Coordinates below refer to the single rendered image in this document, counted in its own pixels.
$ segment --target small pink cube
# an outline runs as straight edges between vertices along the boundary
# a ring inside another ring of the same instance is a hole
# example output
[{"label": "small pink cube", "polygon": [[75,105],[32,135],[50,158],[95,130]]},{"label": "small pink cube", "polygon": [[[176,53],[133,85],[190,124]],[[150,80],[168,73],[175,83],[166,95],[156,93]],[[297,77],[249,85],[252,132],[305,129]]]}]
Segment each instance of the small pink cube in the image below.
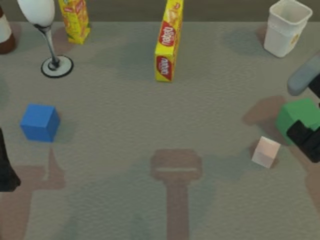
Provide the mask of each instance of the small pink cube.
[{"label": "small pink cube", "polygon": [[262,136],[254,150],[252,161],[270,169],[276,159],[280,146],[281,144],[276,141]]}]

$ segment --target yellow food box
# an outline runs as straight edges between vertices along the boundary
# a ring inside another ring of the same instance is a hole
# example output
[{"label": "yellow food box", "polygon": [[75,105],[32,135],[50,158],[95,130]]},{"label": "yellow food box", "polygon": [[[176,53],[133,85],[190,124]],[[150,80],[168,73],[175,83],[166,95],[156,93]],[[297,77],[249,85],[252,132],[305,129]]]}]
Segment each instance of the yellow food box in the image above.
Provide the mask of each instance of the yellow food box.
[{"label": "yellow food box", "polygon": [[172,82],[183,22],[184,0],[167,0],[155,48],[155,79]]},{"label": "yellow food box", "polygon": [[58,0],[65,31],[70,43],[84,44],[90,33],[85,0]]}]

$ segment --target green cube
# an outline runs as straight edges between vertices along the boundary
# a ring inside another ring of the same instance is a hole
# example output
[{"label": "green cube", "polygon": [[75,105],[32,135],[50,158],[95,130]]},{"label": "green cube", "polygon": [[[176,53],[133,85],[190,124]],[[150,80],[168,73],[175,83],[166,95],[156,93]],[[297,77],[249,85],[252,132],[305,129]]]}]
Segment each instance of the green cube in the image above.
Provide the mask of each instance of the green cube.
[{"label": "green cube", "polygon": [[287,131],[298,120],[312,130],[320,127],[320,109],[311,98],[302,98],[282,106],[275,125],[288,144],[293,144],[293,142],[287,136]]}]

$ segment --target wine glass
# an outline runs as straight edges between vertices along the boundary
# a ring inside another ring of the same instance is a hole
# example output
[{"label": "wine glass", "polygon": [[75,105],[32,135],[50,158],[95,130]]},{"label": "wine glass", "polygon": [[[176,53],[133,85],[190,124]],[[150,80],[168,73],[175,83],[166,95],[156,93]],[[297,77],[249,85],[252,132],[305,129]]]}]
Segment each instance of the wine glass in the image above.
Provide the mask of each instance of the wine glass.
[{"label": "wine glass", "polygon": [[56,55],[52,41],[51,26],[55,18],[54,0],[17,0],[25,18],[37,28],[46,40],[51,57],[41,65],[41,72],[49,78],[61,78],[68,75],[73,61],[66,56]]}]

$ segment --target bottle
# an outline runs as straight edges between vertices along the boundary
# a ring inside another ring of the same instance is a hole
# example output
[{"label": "bottle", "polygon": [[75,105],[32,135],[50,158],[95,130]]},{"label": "bottle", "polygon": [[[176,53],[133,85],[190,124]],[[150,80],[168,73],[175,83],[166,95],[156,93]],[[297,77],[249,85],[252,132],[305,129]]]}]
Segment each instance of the bottle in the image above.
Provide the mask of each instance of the bottle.
[{"label": "bottle", "polygon": [[15,36],[0,6],[0,54],[8,54],[16,48]]}]

